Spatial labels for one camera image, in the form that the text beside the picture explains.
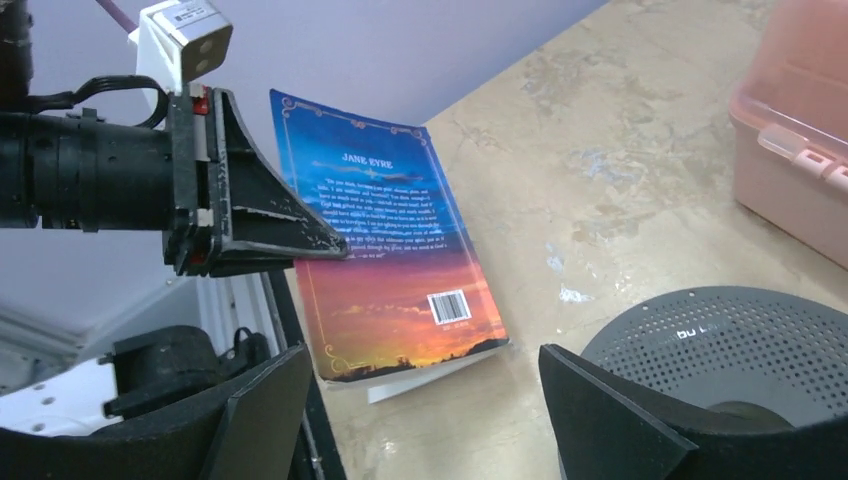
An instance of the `jane eyre book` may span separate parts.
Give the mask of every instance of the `jane eyre book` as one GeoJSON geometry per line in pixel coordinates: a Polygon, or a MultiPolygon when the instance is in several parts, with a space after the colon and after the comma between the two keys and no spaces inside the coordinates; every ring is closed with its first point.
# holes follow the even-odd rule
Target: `jane eyre book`
{"type": "Polygon", "coordinates": [[[427,130],[274,90],[271,105],[283,178],[350,248],[295,263],[318,375],[383,378],[508,343],[427,130]]]}

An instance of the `white wall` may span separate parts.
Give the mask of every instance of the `white wall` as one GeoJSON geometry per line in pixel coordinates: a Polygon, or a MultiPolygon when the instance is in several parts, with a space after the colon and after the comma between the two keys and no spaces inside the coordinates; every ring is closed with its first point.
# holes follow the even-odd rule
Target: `white wall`
{"type": "MultiPolygon", "coordinates": [[[[29,0],[33,93],[131,73],[124,32],[94,0],[29,0]]],[[[127,12],[151,3],[117,2],[127,12]]],[[[217,0],[235,25],[223,67],[272,163],[268,90],[385,120],[421,124],[604,3],[602,0],[217,0]]],[[[138,93],[88,103],[109,121],[149,113],[138,93]]],[[[0,231],[0,313],[9,308],[84,333],[164,286],[159,234],[0,231]]]]}

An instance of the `beige tabletop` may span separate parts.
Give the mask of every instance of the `beige tabletop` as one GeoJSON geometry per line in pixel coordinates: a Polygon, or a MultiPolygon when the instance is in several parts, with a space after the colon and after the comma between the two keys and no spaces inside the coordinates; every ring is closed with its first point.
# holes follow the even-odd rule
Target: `beige tabletop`
{"type": "Polygon", "coordinates": [[[351,479],[558,479],[539,346],[641,300],[848,272],[734,203],[727,104],[773,2],[616,0],[428,123],[514,344],[367,405],[324,392],[351,479]]]}

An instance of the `blue sky on book cover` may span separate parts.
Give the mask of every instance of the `blue sky on book cover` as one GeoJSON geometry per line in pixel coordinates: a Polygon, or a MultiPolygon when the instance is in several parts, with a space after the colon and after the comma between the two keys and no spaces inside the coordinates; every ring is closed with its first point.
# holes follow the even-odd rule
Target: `blue sky on book cover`
{"type": "Polygon", "coordinates": [[[318,374],[349,382],[506,343],[427,130],[270,96],[284,180],[351,250],[295,265],[318,374]]]}

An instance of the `pink plastic box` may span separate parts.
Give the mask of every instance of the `pink plastic box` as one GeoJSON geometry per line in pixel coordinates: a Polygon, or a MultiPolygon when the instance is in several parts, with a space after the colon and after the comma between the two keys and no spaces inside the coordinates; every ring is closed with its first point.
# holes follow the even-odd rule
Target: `pink plastic box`
{"type": "Polygon", "coordinates": [[[734,195],[848,268],[848,1],[783,0],[730,102],[734,195]]]}

